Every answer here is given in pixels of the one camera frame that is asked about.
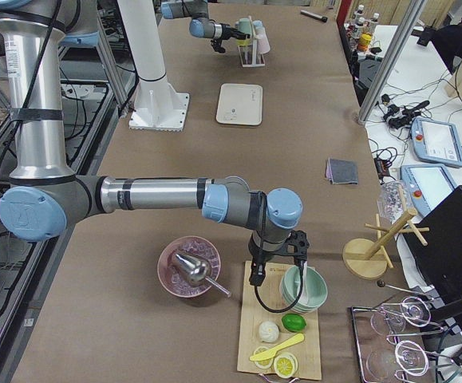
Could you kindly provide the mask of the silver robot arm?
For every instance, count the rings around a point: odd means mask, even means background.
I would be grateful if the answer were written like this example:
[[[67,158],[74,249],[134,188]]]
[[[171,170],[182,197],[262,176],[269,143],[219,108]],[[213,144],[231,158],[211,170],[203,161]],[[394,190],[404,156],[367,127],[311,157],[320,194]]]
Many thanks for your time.
[[[235,38],[245,40],[251,34],[239,31],[225,23],[219,23],[210,18],[208,1],[163,1],[160,11],[165,19],[190,18],[189,32],[193,37],[206,38],[220,42]]]
[[[251,230],[250,283],[260,286],[276,255],[307,260],[293,191],[252,191],[238,176],[128,178],[80,176],[66,161],[58,47],[98,42],[94,1],[0,1],[10,119],[17,165],[0,198],[0,220],[20,239],[41,242],[93,215],[115,210],[198,208],[203,217]]]

